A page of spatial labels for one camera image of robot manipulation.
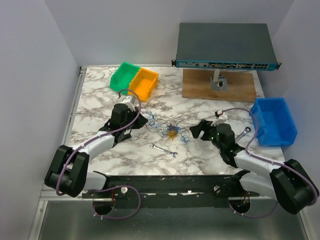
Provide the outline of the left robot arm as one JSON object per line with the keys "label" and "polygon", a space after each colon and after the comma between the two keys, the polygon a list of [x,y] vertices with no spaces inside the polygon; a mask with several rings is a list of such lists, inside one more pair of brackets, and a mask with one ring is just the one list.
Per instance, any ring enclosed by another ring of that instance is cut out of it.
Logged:
{"label": "left robot arm", "polygon": [[44,184],[55,189],[58,196],[78,196],[84,190],[93,190],[99,197],[110,194],[111,185],[102,173],[88,173],[89,162],[103,152],[131,138],[131,131],[144,127],[148,120],[141,107],[131,103],[117,103],[111,118],[96,135],[76,146],[61,145],[51,161]]}

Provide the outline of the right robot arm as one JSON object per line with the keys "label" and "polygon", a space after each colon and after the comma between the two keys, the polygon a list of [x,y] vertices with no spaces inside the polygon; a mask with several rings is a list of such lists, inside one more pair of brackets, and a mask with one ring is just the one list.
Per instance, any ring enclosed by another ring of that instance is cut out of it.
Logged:
{"label": "right robot arm", "polygon": [[254,157],[236,143],[235,133],[229,124],[214,125],[212,121],[203,119],[189,130],[193,138],[211,142],[227,165],[245,171],[243,176],[230,183],[230,191],[234,195],[258,193],[276,200],[293,215],[314,204],[320,196],[297,160],[276,161]]}

